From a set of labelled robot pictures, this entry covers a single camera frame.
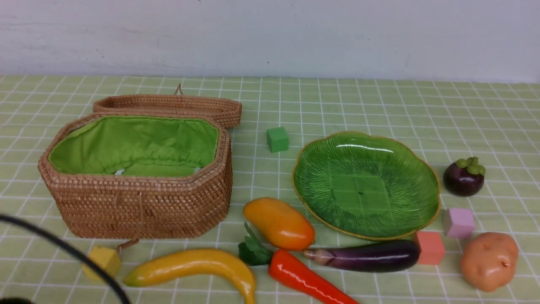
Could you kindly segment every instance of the basket lid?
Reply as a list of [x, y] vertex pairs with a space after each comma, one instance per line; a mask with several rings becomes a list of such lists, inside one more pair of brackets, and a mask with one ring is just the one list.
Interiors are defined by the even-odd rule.
[[116, 114], [178, 114], [198, 115], [215, 120], [224, 128], [240, 124], [242, 104], [226, 98], [189, 96], [182, 93], [181, 84], [174, 95], [134, 94], [109, 96], [93, 103], [94, 113]]

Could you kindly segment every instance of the banana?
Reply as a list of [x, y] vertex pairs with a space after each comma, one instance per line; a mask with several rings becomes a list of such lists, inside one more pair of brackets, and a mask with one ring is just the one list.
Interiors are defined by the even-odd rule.
[[228, 280], [244, 297], [245, 304], [255, 304], [253, 272], [238, 257], [220, 249], [190, 249], [158, 257], [131, 270], [123, 281], [130, 287], [148, 287], [198, 274]]

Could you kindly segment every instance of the orange cube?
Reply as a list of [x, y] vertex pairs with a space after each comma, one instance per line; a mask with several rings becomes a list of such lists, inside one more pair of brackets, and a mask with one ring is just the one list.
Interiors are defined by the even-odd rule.
[[418, 264], [439, 265], [441, 263], [446, 251], [440, 233], [418, 231], [414, 236], [414, 242], [420, 248]]

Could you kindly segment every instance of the mangosteen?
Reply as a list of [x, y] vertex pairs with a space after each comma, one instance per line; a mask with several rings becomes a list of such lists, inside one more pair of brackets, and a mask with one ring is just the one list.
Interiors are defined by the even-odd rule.
[[478, 157], [460, 158], [452, 163], [442, 176], [448, 192], [456, 196], [473, 196], [484, 186], [485, 167]]

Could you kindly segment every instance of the white wall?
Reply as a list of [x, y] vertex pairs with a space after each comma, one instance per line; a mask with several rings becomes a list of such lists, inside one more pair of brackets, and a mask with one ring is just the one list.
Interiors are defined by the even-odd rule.
[[538, 0], [1, 0], [0, 74], [540, 81]]

